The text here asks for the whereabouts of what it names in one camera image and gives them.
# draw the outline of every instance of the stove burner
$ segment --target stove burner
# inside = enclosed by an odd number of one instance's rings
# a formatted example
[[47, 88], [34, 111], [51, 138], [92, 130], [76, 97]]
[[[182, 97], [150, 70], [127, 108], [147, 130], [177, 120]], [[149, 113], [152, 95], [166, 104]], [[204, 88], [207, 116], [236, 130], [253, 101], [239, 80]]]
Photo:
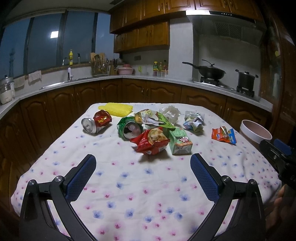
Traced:
[[254, 95], [255, 95], [254, 91], [246, 90], [246, 89], [239, 87], [239, 86], [237, 86], [237, 92], [243, 93], [243, 94], [251, 96], [251, 97], [254, 97]]
[[200, 77], [200, 82], [204, 82], [210, 85], [215, 85], [215, 86], [220, 86], [219, 85], [219, 80], [213, 80], [213, 79], [207, 79], [205, 77]]

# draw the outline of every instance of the trash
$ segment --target trash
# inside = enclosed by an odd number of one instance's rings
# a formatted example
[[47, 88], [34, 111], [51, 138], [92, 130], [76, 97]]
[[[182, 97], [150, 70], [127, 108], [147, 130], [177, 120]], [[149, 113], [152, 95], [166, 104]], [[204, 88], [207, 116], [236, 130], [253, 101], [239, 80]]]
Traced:
[[237, 143], [237, 140], [235, 138], [234, 130], [230, 129], [226, 132], [225, 130], [226, 130], [225, 126], [221, 126], [218, 129], [212, 129], [212, 139], [235, 145]]
[[173, 105], [160, 108], [159, 112], [162, 113], [164, 117], [168, 118], [169, 122], [172, 124], [176, 124], [179, 116], [181, 115], [181, 112], [177, 108], [175, 108]]
[[185, 111], [185, 117], [184, 117], [184, 128], [185, 129], [191, 129], [194, 132], [202, 132], [203, 131], [203, 125], [204, 123], [204, 114], [200, 114], [198, 112], [194, 111]]
[[98, 111], [93, 118], [83, 118], [81, 120], [83, 129], [89, 134], [97, 134], [110, 122], [112, 122], [112, 117], [105, 110]]
[[143, 127], [135, 122], [134, 116], [127, 116], [118, 122], [117, 130], [121, 138], [129, 141], [139, 136], [143, 132]]
[[169, 131], [169, 138], [172, 155], [190, 154], [192, 142], [183, 128], [176, 127], [174, 131]]
[[144, 131], [138, 137], [132, 138], [131, 142], [137, 144], [136, 152], [155, 155], [166, 149], [170, 139], [166, 138], [162, 127], [159, 127]]
[[106, 110], [110, 115], [125, 117], [133, 110], [132, 105], [120, 103], [107, 103], [98, 107], [99, 110]]
[[135, 121], [139, 124], [146, 124], [148, 126], [161, 126], [168, 129], [175, 129], [176, 127], [169, 122], [160, 112], [154, 110], [141, 110], [135, 114]]

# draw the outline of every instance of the wok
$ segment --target wok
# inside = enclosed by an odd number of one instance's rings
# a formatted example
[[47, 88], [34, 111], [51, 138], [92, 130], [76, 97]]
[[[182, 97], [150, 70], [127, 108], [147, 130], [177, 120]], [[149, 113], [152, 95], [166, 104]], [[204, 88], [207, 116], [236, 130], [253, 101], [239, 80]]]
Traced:
[[213, 67], [213, 65], [215, 65], [215, 64], [210, 63], [211, 66], [196, 66], [196, 65], [194, 65], [192, 63], [188, 63], [188, 62], [182, 62], [182, 63], [183, 64], [189, 64], [193, 68], [198, 69], [200, 74], [203, 77], [205, 77], [206, 79], [219, 80], [219, 79], [223, 78], [224, 74], [226, 74], [226, 72], [224, 70]]

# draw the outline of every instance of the pink bowl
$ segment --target pink bowl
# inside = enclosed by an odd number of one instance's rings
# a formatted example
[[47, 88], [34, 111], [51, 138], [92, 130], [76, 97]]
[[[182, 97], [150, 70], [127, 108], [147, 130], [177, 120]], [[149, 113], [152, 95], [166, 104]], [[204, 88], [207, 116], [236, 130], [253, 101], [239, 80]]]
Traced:
[[128, 67], [118, 68], [118, 73], [120, 75], [123, 75], [123, 74], [133, 74], [133, 68], [128, 68]]

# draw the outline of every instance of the yellow sponge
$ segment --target yellow sponge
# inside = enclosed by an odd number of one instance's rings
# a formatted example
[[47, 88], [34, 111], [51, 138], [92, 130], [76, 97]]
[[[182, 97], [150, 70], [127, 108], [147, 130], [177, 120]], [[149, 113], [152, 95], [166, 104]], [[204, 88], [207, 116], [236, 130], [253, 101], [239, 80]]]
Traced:
[[132, 105], [120, 103], [107, 103], [98, 107], [99, 110], [106, 110], [110, 115], [126, 117], [133, 110]]

